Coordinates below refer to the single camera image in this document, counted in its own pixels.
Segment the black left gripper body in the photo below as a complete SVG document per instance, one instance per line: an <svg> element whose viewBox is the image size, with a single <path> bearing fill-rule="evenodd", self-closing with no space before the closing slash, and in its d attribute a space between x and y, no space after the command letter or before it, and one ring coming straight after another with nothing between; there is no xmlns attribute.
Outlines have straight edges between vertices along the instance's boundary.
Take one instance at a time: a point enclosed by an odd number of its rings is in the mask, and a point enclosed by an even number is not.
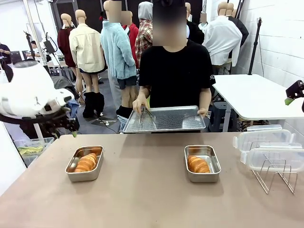
<svg viewBox="0 0 304 228"><path fill-rule="evenodd" d="M77 132L80 128L80 124L77 118L64 117L60 121L60 126L69 130L70 132Z"/></svg>

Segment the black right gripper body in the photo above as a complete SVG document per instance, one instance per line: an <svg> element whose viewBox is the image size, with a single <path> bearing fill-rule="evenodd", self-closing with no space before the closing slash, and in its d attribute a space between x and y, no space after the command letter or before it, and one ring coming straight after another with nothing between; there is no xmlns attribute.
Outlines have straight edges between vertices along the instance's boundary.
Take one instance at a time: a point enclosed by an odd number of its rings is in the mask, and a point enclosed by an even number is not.
<svg viewBox="0 0 304 228"><path fill-rule="evenodd" d="M304 82L297 80L286 89L287 98L299 98L304 96Z"/></svg>

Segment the person's right hand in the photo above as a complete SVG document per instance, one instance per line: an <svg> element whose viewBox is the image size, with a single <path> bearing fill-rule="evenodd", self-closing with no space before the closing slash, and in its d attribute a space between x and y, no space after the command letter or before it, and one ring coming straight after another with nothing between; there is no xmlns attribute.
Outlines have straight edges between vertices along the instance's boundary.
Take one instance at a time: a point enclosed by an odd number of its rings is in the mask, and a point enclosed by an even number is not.
<svg viewBox="0 0 304 228"><path fill-rule="evenodd" d="M142 107L148 108L147 98L145 94L139 93L137 98L133 101L133 110L141 114Z"/></svg>

